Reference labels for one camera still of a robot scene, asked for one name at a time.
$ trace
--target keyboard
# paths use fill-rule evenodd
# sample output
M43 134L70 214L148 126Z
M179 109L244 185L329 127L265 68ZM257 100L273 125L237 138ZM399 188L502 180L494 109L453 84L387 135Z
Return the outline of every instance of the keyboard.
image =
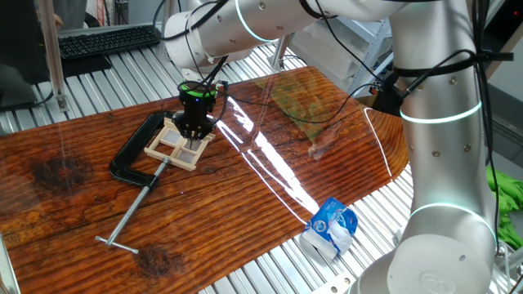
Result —
M64 60L72 60L97 54L121 52L159 43L151 25L129 29L119 29L107 33L93 33L58 39L60 55Z

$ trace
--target blue light ring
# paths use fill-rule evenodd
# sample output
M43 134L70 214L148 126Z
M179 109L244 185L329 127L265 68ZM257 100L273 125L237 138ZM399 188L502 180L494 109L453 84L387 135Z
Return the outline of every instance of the blue light ring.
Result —
M258 39L258 40L260 40L262 42L273 42L273 41L275 41L275 40L264 39L264 38L258 36L256 33L254 33L251 30L251 28L248 27L247 22L245 21L244 16L242 15L242 11L241 11L241 9L239 9L239 0L235 0L235 2L236 2L236 12L238 13L239 20L242 22L242 25L244 25L245 30L247 30L247 32L250 33L251 36L253 36L254 38L256 38L256 39Z

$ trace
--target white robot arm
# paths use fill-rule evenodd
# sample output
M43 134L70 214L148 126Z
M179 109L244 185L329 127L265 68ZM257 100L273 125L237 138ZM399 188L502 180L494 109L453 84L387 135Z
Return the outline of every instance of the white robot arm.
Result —
M209 19L194 25L212 9ZM185 69L227 55L240 59L322 14L390 17L394 66L404 89L454 52L476 51L466 0L221 0L168 21L166 36L188 29L187 39L167 42L168 54ZM462 62L469 57L456 55L406 97L401 116L413 172L412 214L396 250L372 264L350 294L487 292L497 245L495 201L485 178L476 75Z

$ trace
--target wooden table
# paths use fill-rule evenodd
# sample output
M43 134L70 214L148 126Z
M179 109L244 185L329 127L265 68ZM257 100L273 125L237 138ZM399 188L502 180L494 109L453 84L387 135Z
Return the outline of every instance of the wooden table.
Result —
M303 68L231 86L242 100L315 121L346 94ZM221 109L221 101L216 111ZM108 165L161 100L0 137L0 232L23 293L192 293L299 234L328 198L346 205L403 171L401 121L349 100L333 120L294 122L230 102L193 172L168 168L117 239L108 237L140 188ZM153 173L142 154L133 166Z

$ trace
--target wooden frame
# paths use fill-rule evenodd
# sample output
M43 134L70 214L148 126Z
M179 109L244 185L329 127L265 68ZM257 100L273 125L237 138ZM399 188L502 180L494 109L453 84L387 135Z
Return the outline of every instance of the wooden frame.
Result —
M144 151L150 157L156 158L158 160L169 158L172 165L192 172L196 169L196 163L205 150L205 147L207 147L208 142L212 141L214 137L215 136L213 134L209 134L206 135L205 138L203 138L201 141L193 141L193 145L195 145L197 149L190 149L187 147L187 143L189 141L181 136L177 127L169 118L165 118L163 121L162 131L160 131L156 138L154 138L149 147L144 148ZM174 148L174 150L169 155L160 153L159 151L155 150L160 143L171 146Z

